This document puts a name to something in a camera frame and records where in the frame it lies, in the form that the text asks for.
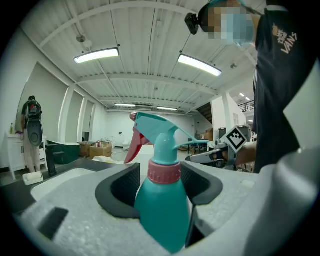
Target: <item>red spray trigger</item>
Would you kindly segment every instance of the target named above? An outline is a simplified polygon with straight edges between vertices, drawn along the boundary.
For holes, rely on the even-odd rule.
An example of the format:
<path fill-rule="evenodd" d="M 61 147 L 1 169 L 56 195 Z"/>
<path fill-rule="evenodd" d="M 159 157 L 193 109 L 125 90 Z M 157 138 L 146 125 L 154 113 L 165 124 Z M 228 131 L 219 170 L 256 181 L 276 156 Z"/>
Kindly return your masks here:
<path fill-rule="evenodd" d="M 141 147 L 147 143 L 149 143 L 149 140 L 147 140 L 147 138 L 143 136 L 135 127 L 133 127 L 133 137 L 124 163 L 130 163 L 133 159 L 135 159 Z"/>

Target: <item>white ceiling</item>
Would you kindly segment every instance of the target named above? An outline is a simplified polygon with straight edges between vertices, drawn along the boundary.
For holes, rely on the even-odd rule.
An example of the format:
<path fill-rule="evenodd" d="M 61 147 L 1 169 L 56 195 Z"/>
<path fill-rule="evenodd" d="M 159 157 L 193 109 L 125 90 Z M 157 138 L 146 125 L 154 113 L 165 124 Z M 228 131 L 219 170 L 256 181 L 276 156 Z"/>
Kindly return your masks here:
<path fill-rule="evenodd" d="M 251 83 L 257 60 L 250 46 L 221 45 L 191 35 L 185 22 L 208 0 L 46 0 L 21 24 L 34 44 L 75 83 L 110 109 L 114 103 L 175 107 L 187 113 L 215 95 Z M 263 13 L 265 0 L 245 4 Z M 85 43 L 76 37 L 82 34 Z M 118 57 L 76 64 L 88 52 L 118 47 Z M 215 65 L 215 77 L 178 63 L 183 54 Z"/>

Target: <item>railing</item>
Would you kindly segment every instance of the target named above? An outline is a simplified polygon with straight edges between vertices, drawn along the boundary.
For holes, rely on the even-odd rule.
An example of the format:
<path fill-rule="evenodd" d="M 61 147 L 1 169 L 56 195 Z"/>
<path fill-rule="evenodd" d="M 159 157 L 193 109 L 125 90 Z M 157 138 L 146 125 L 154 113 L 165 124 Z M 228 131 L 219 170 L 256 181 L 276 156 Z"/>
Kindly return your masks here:
<path fill-rule="evenodd" d="M 246 103 L 242 103 L 242 104 L 238 105 L 238 107 L 241 109 L 242 112 L 255 110 L 255 101 L 252 100 L 252 101 L 249 101 Z"/>

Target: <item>spray bottle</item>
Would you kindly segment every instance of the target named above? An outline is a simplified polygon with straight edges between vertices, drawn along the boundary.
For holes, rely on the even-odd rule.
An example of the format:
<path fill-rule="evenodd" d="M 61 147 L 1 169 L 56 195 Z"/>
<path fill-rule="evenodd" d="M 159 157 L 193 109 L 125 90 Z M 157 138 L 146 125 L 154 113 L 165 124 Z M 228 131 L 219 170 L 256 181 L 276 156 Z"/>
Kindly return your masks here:
<path fill-rule="evenodd" d="M 135 121 L 133 138 L 124 163 L 131 162 L 143 145 L 154 144 L 148 177 L 136 196 L 134 207 L 140 213 L 144 229 L 170 253 L 177 253 L 185 245 L 190 222 L 187 194 L 180 179 L 178 148 L 208 141 L 196 140 L 159 115 L 134 112 L 130 118 Z M 181 130 L 192 141 L 176 145 L 176 130 Z"/>

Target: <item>pink bottle cap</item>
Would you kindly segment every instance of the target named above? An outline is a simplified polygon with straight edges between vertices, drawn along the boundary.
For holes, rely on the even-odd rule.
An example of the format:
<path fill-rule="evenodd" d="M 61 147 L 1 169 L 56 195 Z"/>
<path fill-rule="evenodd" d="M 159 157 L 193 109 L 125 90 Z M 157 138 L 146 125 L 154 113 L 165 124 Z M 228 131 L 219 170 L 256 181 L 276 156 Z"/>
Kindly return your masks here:
<path fill-rule="evenodd" d="M 180 162 L 174 165 L 160 165 L 149 161 L 148 178 L 157 184 L 173 184 L 181 177 Z"/>

